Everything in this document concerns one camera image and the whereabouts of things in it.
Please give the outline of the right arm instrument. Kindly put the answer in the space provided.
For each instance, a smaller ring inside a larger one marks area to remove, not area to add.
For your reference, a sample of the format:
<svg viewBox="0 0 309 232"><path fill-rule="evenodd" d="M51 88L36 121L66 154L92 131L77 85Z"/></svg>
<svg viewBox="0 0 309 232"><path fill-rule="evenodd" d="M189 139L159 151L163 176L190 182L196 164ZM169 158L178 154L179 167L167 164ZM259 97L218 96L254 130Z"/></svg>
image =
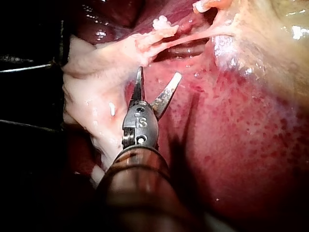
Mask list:
<svg viewBox="0 0 309 232"><path fill-rule="evenodd" d="M124 149L133 145L157 149L158 120L148 102L133 101L130 103L122 129L122 145Z"/></svg>

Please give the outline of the right arm instrument jaw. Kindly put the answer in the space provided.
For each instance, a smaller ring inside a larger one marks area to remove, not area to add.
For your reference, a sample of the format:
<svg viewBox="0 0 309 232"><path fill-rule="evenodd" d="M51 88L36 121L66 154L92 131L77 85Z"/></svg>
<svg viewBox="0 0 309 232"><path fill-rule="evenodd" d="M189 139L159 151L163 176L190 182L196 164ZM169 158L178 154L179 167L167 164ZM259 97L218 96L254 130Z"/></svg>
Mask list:
<svg viewBox="0 0 309 232"><path fill-rule="evenodd" d="M165 113L181 79L182 75L176 72L162 92L150 103L157 119L160 119Z"/></svg>
<svg viewBox="0 0 309 232"><path fill-rule="evenodd" d="M145 100L144 72L143 72L142 66L140 66L137 71L136 82L135 82L131 100L132 101L144 101Z"/></svg>

